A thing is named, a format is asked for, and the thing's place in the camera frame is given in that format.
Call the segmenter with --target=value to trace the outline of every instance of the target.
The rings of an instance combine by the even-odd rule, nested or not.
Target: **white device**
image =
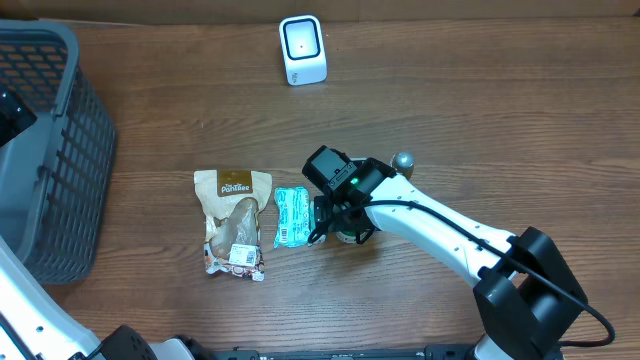
[[[320,21],[313,15],[280,22],[280,43],[289,85],[306,85],[327,78],[327,58]]]

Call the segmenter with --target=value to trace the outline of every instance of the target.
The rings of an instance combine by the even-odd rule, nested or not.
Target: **snack bag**
[[[205,170],[193,175],[205,215],[205,270],[264,280],[258,213],[271,196],[271,175],[248,170]]]

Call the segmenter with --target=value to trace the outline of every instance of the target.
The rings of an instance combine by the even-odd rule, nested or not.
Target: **plastic bag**
[[[271,175],[246,170],[194,173],[205,215],[205,270],[264,280],[258,213],[271,196]]]
[[[302,186],[276,188],[273,197],[280,214],[273,247],[309,245],[309,191]]]

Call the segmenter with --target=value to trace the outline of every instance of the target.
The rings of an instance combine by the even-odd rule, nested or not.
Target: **brown label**
[[[218,196],[251,194],[253,182],[249,170],[218,170]]]

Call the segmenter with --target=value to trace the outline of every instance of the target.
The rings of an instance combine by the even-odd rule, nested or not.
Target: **barcode sticker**
[[[286,243],[289,240],[289,229],[282,228],[280,229],[280,242]]]
[[[233,244],[229,263],[238,266],[256,266],[258,247],[253,245]]]

